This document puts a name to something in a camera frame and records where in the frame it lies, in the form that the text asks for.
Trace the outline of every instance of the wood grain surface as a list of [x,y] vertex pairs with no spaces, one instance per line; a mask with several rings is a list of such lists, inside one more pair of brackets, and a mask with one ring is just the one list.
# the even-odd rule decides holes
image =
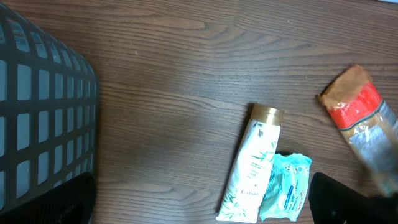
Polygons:
[[[377,192],[317,95],[360,63],[398,112],[398,4],[3,2],[84,55],[101,80],[96,223],[217,223],[253,103],[286,110],[278,152],[311,157],[311,176]],[[313,223],[308,200],[297,223]]]

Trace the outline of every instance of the gray basket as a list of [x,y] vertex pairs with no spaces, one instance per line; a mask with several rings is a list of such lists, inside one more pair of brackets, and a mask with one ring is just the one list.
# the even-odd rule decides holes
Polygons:
[[0,4],[0,214],[94,172],[99,95],[80,54]]

